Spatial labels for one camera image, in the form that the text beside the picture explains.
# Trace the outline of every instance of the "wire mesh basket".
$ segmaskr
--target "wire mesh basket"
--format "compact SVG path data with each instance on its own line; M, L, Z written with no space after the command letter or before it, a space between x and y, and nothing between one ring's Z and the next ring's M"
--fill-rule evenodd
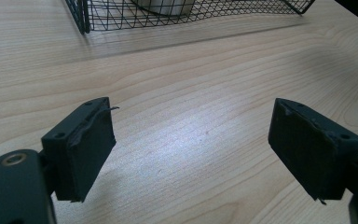
M65 0L81 34L268 13L304 14L315 0Z

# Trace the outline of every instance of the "wood grain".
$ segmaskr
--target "wood grain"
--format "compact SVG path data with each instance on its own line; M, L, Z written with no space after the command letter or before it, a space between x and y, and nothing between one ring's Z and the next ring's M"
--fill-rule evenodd
M0 1L0 155L101 96L117 145L84 203L53 196L59 223L349 223L351 194L313 201L267 141L277 97L358 133L358 19L335 2L82 36L64 1Z

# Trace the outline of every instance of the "light wood surface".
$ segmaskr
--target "light wood surface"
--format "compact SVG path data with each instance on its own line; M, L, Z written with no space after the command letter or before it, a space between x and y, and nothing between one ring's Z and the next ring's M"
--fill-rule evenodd
M41 150L78 105L109 96L117 145L59 223L349 223L270 149L274 99L358 133L358 18L233 16L80 35L62 0L0 1L0 155Z

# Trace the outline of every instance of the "wire grid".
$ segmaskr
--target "wire grid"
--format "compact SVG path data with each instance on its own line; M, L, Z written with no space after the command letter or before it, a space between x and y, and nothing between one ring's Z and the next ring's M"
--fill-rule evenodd
M314 0L65 0L83 34L268 13L303 14Z

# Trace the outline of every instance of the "wooden table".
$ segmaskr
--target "wooden table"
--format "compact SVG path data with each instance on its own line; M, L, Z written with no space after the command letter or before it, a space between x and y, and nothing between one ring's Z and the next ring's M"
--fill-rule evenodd
M348 223L270 149L274 99L358 133L358 18L244 15L81 35L62 0L0 1L0 155L109 96L117 145L59 223Z

